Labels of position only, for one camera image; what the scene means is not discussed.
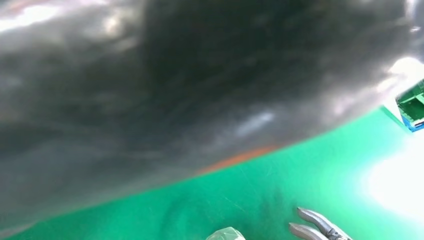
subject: bright light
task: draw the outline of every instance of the bright light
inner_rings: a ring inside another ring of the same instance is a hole
[[[401,155],[375,165],[365,188],[384,208],[423,224],[424,158],[417,143],[409,145]]]
[[[387,73],[387,78],[376,86],[376,91],[390,91],[398,95],[424,79],[424,64],[414,57],[403,57],[398,59]]]
[[[29,6],[16,17],[0,19],[0,32],[47,21],[58,14],[58,9],[51,6]]]

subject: metal pliers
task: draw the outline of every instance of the metal pliers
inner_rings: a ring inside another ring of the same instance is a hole
[[[309,223],[314,224],[318,229],[310,226],[289,223],[289,229],[295,236],[304,240],[352,240],[344,231],[331,223],[323,215],[301,207],[297,208],[299,217]]]

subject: orange stripe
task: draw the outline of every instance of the orange stripe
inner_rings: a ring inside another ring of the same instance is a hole
[[[267,154],[269,152],[272,152],[274,150],[276,150],[277,147],[275,146],[268,146],[268,147],[263,147],[263,148],[258,148],[252,151],[248,151],[230,158],[227,158],[223,161],[220,161],[216,164],[213,164],[211,166],[208,166],[207,168],[204,168],[200,171],[201,174],[205,174],[205,173],[210,173],[210,172],[214,172],[218,169],[222,169],[222,168],[226,168],[232,165],[236,165],[242,162],[245,162],[247,160],[256,158],[258,156]]]

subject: green cutting mat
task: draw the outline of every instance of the green cutting mat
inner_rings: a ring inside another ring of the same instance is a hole
[[[414,197],[405,196],[414,190],[401,189],[404,170],[375,170],[387,160],[397,166],[393,156],[405,152],[410,138],[381,109],[288,149],[40,222],[10,239],[204,240],[231,226],[247,240],[293,240],[287,225],[301,222],[296,206],[321,212],[356,240],[423,239],[424,220],[413,206],[422,199],[396,209],[396,200]]]

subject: glossy black surface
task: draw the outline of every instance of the glossy black surface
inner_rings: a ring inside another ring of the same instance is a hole
[[[417,79],[400,0],[0,8],[0,229],[317,135]]]

